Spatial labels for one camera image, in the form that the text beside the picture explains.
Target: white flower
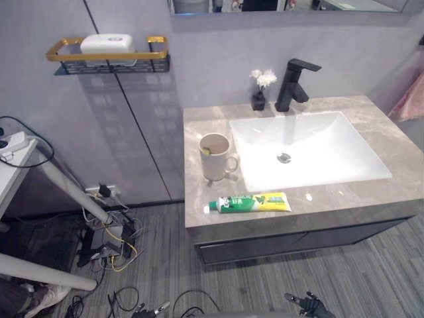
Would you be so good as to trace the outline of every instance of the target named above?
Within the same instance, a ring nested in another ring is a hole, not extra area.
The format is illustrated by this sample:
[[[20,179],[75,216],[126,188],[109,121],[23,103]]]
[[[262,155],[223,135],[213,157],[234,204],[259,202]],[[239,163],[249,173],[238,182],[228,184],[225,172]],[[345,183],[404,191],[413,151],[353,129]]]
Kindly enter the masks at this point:
[[[262,72],[260,70],[253,70],[252,73],[250,73],[250,76],[256,79],[261,75],[262,75]]]
[[[251,76],[256,78],[256,84],[258,84],[261,91],[277,81],[277,77],[272,70],[266,70],[264,73],[260,70],[254,70]]]

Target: white sink basin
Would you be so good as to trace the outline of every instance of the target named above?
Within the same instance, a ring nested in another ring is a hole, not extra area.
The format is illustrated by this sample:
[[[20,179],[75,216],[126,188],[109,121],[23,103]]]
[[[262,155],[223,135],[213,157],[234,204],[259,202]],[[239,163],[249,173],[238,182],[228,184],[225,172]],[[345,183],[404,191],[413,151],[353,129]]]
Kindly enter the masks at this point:
[[[240,119],[230,126],[248,191],[392,177],[341,112]]]

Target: white mug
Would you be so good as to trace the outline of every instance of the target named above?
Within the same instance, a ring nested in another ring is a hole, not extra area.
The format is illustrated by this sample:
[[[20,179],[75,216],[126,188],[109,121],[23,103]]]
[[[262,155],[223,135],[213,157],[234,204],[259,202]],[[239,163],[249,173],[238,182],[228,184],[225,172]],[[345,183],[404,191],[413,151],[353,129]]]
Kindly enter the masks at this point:
[[[229,156],[230,142],[223,134],[216,132],[206,134],[199,141],[203,175],[211,181],[224,178],[225,174],[234,172],[239,166],[239,156]]]

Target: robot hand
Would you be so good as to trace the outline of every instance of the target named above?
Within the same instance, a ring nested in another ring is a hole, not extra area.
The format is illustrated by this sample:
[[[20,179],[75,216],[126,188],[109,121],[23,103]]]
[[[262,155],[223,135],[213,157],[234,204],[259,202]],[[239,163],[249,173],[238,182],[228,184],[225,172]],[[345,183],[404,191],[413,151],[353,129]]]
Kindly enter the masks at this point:
[[[301,307],[301,311],[299,313],[301,316],[316,318],[336,318],[334,314],[325,308],[323,302],[319,300],[317,296],[315,296],[310,291],[307,291],[306,294],[308,295],[306,298],[298,298],[297,296],[294,296],[290,293],[285,293],[284,297],[288,301]]]

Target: soap box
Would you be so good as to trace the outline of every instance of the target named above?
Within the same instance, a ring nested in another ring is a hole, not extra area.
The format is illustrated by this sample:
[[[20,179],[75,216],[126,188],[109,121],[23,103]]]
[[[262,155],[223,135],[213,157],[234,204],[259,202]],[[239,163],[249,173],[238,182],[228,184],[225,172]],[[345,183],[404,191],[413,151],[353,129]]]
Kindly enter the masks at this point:
[[[93,34],[81,43],[82,54],[134,53],[133,37],[128,34]],[[137,60],[110,60],[110,65],[133,66]],[[107,66],[106,60],[87,61],[88,66]]]

